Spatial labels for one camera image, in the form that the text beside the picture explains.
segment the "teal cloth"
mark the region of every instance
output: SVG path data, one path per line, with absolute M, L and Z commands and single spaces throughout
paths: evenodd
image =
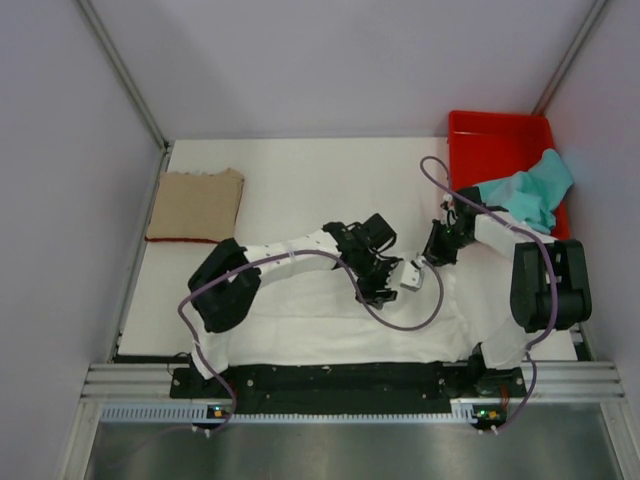
M 556 226 L 553 211 L 573 184 L 571 173 L 553 149 L 528 172 L 479 183 L 482 201 L 491 207 L 504 207 L 513 217 L 538 232 L 550 233 Z

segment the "purple cable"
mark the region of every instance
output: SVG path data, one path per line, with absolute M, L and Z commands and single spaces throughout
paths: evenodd
M 433 161 L 439 163 L 442 166 L 442 168 L 444 168 L 445 172 L 447 173 L 447 180 L 449 181 L 449 183 L 451 182 L 451 175 L 449 174 L 449 169 L 447 168 L 447 166 L 438 157 L 434 157 L 434 156 L 424 157 L 422 160 L 420 160 L 420 170 L 422 171 L 424 176 L 427 177 L 433 184 L 435 184 L 436 186 L 438 186 L 439 188 L 441 188 L 442 190 L 444 190 L 445 192 L 447 192 L 448 194 L 450 194 L 451 196 L 453 196 L 457 200 L 459 200 L 459 201 L 461 201 L 463 203 L 466 203 L 467 205 L 469 205 L 469 206 L 475 208 L 476 210 L 478 210 L 479 212 L 482 212 L 482 213 L 484 213 L 486 215 L 489 215 L 491 218 L 493 218 L 500 225 L 502 225 L 502 226 L 504 226 L 504 227 L 506 227 L 508 229 L 511 229 L 512 231 L 514 231 L 516 233 L 520 233 L 522 235 L 525 235 L 526 237 L 529 237 L 531 240 L 533 240 L 536 243 L 536 245 L 538 246 L 538 248 L 540 249 L 540 252 L 542 253 L 542 258 L 544 260 L 544 264 L 545 264 L 545 267 L 547 269 L 547 273 L 549 274 L 549 287 L 551 289 L 551 314 L 549 315 L 549 324 L 547 325 L 547 328 L 545 329 L 544 332 L 542 332 L 538 337 L 536 337 L 535 339 L 531 340 L 530 342 L 528 342 L 525 345 L 525 358 L 527 359 L 527 361 L 529 363 L 531 363 L 531 370 L 532 370 L 531 384 L 529 385 L 529 390 L 527 390 L 527 393 L 525 394 L 524 398 L 522 399 L 522 402 L 520 402 L 520 405 L 518 405 L 516 407 L 516 409 L 511 414 L 511 416 L 507 419 L 507 421 L 505 423 L 503 423 L 502 425 L 500 425 L 499 427 L 497 427 L 495 430 L 490 430 L 490 431 L 495 431 L 496 433 L 498 433 L 498 432 L 503 431 L 509 425 L 511 425 L 516 420 L 516 418 L 518 418 L 520 416 L 520 413 L 522 412 L 522 410 L 524 410 L 524 407 L 526 406 L 527 402 L 531 398 L 531 395 L 533 395 L 533 389 L 535 388 L 536 382 L 538 381 L 538 367 L 537 367 L 536 363 L 533 361 L 533 359 L 531 358 L 531 355 L 530 355 L 529 352 L 531 351 L 531 348 L 534 345 L 537 345 L 538 343 L 542 342 L 545 338 L 547 338 L 551 334 L 551 332 L 553 331 L 554 327 L 556 326 L 556 319 L 558 318 L 558 285 L 557 285 L 557 278 L 556 278 L 556 276 L 555 276 L 555 274 L 553 272 L 553 263 L 551 261 L 551 257 L 549 256 L 549 252 L 547 252 L 547 249 L 545 248 L 544 243 L 542 243 L 542 240 L 540 240 L 536 235 L 534 235 L 533 233 L 529 232 L 528 230 L 525 230 L 523 228 L 520 228 L 520 227 L 517 227 L 515 225 L 510 224 L 509 222 L 507 222 L 506 220 L 504 220 L 500 216 L 498 216 L 495 213 L 493 213 L 491 210 L 483 207 L 482 205 L 478 205 L 477 203 L 469 200 L 466 197 L 463 197 L 459 193 L 455 192 L 453 190 L 453 188 L 451 188 L 450 186 L 448 187 L 448 186 L 443 185 L 442 183 L 438 182 L 435 178 L 433 178 L 429 174 L 429 172 L 427 172 L 426 168 L 424 167 L 424 164 L 427 162 L 427 160 L 433 160 Z

